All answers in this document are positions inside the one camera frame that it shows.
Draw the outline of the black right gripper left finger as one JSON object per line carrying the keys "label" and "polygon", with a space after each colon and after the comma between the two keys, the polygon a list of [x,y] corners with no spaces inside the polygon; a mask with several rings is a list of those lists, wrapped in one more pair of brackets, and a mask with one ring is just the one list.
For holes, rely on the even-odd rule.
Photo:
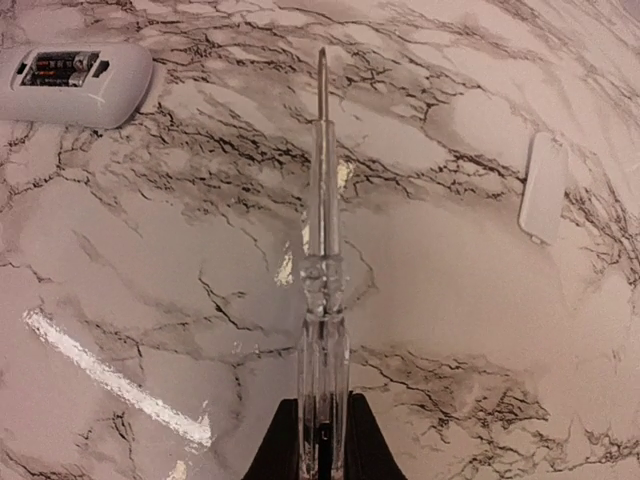
{"label": "black right gripper left finger", "polygon": [[298,480],[298,403],[283,399],[243,480]]}

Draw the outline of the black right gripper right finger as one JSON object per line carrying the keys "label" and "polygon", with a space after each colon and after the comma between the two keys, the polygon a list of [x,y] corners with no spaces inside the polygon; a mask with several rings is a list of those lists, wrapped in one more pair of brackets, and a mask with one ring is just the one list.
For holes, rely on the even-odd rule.
{"label": "black right gripper right finger", "polygon": [[344,470],[347,480],[407,479],[362,393],[351,392],[348,398]]}

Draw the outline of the white battery cover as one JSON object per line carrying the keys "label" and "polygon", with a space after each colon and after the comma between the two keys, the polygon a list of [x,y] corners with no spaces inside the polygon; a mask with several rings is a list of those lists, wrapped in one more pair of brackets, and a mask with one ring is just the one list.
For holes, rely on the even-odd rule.
{"label": "white battery cover", "polygon": [[538,132],[533,136],[518,225],[539,243],[551,245],[557,240],[568,158],[567,148],[551,134]]}

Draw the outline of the white remote control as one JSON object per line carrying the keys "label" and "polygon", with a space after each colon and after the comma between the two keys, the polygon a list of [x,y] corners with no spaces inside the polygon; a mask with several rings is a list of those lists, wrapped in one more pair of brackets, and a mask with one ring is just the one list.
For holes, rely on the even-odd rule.
{"label": "white remote control", "polygon": [[1,119],[112,129],[144,99],[153,59],[126,42],[1,50]]}

